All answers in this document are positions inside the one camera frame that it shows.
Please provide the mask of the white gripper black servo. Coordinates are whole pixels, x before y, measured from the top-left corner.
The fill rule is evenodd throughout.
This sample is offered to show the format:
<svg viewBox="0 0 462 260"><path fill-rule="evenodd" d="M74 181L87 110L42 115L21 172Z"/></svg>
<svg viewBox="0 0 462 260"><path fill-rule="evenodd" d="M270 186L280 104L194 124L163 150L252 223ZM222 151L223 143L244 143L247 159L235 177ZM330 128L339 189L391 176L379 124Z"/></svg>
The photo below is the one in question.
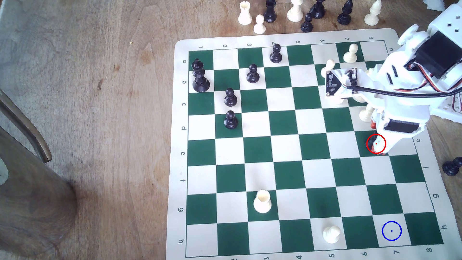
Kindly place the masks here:
<svg viewBox="0 0 462 260"><path fill-rule="evenodd" d="M372 152L387 155L401 139L412 138L421 133L430 119L428 105L397 105L375 109L370 127L377 132L372 142Z"/></svg>

